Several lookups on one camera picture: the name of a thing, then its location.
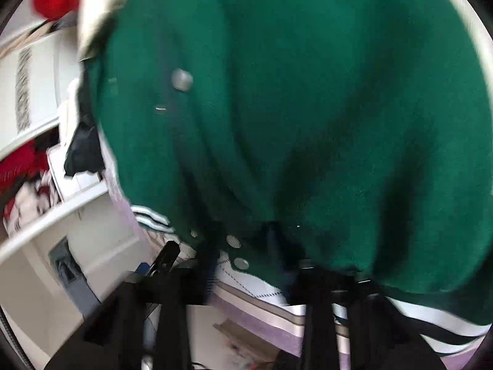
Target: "green varsity jacket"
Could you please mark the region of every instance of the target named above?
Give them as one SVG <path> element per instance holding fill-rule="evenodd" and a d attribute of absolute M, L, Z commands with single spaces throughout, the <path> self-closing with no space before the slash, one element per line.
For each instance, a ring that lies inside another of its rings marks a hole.
<path fill-rule="evenodd" d="M 449 0 L 127 0 L 96 42 L 94 116 L 148 225 L 273 285 L 309 258 L 491 323 L 490 101 Z"/>

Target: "jacket snap button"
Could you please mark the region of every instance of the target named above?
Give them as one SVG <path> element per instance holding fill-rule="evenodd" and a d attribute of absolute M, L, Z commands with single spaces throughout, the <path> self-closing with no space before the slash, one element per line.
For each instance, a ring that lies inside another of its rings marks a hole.
<path fill-rule="evenodd" d="M 248 267 L 250 267 L 248 261 L 246 261 L 244 258 L 241 257 L 235 258 L 235 261 L 233 263 L 235 263 L 235 266 L 240 270 L 246 270 L 248 269 Z"/>
<path fill-rule="evenodd" d="M 188 92 L 192 87 L 193 77 L 189 72 L 178 68 L 173 71 L 171 83 L 176 90 Z"/>
<path fill-rule="evenodd" d="M 228 235 L 226 237 L 226 242 L 228 243 L 229 246 L 235 249 L 239 249 L 242 247 L 240 241 L 236 239 L 233 235 Z"/>

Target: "patterned fabric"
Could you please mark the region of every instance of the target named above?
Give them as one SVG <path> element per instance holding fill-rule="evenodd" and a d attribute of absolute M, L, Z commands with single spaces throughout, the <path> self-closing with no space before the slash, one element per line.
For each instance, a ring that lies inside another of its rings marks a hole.
<path fill-rule="evenodd" d="M 29 59 L 31 49 L 26 47 L 19 54 L 15 84 L 15 118 L 17 131 L 21 132 L 30 125 L 29 117 Z"/>
<path fill-rule="evenodd" d="M 304 332 L 304 306 L 274 306 L 251 302 L 248 296 L 229 285 L 218 283 L 211 304 L 245 329 L 279 349 L 300 356 Z M 346 326 L 337 320 L 336 333 L 341 370 L 349 370 L 349 341 Z M 448 370 L 460 370 L 472 357 L 483 337 L 455 354 L 440 355 Z"/>
<path fill-rule="evenodd" d="M 218 280 L 214 290 L 216 296 L 248 316 L 257 318 L 265 323 L 264 328 L 270 327 L 287 332 L 295 336 L 293 345 L 291 336 L 269 339 L 268 341 L 294 355 L 301 353 L 301 339 L 305 306 L 287 306 L 281 291 L 272 285 L 244 272 L 232 268 L 228 257 L 223 254 L 216 268 Z M 390 301 L 399 311 L 410 318 L 411 324 L 422 334 L 431 348 L 441 356 L 457 355 L 475 350 L 491 325 L 477 325 L 446 311 L 431 307 L 415 305 L 397 299 Z M 342 353 L 349 353 L 349 339 L 347 332 L 347 314 L 343 306 L 334 304 L 331 310 L 334 321 L 339 327 L 339 349 Z M 233 317 L 240 321 L 241 316 Z"/>
<path fill-rule="evenodd" d="M 5 207 L 3 223 L 9 236 L 19 232 L 59 201 L 50 171 L 41 171 L 40 179 L 26 181 Z"/>

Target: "white shelving unit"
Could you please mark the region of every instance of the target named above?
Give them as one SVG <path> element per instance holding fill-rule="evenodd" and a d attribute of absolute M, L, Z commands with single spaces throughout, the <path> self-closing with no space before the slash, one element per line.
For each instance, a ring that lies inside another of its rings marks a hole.
<path fill-rule="evenodd" d="M 107 192 L 108 187 L 103 180 L 87 190 L 80 192 L 71 200 L 57 204 L 46 214 L 27 225 L 19 233 L 13 235 L 0 245 L 0 264 L 50 226 Z"/>
<path fill-rule="evenodd" d="M 75 28 L 56 31 L 28 48 L 30 123 L 21 131 L 16 82 L 23 49 L 0 60 L 0 160 L 58 126 L 58 106 L 67 98 L 70 81 L 80 76 Z M 64 160 L 61 155 L 50 165 L 56 166 L 52 174 L 67 186 L 58 171 Z M 128 271 L 152 261 L 150 246 L 112 204 L 106 182 L 90 185 L 86 178 L 64 201 L 0 244 L 0 304 L 38 370 L 82 321 L 49 262 L 49 252 L 63 237 L 100 300 Z"/>

